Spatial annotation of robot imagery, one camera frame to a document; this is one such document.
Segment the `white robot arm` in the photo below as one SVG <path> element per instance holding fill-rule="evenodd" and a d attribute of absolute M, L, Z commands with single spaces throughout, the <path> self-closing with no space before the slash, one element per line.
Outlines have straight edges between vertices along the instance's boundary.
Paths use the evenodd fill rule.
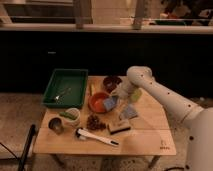
<path fill-rule="evenodd" d="M 129 67 L 113 93 L 126 99 L 136 88 L 143 88 L 189 129 L 186 171 L 213 171 L 213 107 L 203 108 L 159 84 L 147 66 Z"/>

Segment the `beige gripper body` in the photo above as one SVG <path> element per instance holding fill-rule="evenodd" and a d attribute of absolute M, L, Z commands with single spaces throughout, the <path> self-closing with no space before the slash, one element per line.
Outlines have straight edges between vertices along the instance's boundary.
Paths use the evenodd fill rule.
<path fill-rule="evenodd" d="M 129 97 L 128 89 L 122 85 L 117 86 L 111 93 L 112 96 L 118 96 L 121 99 Z"/>

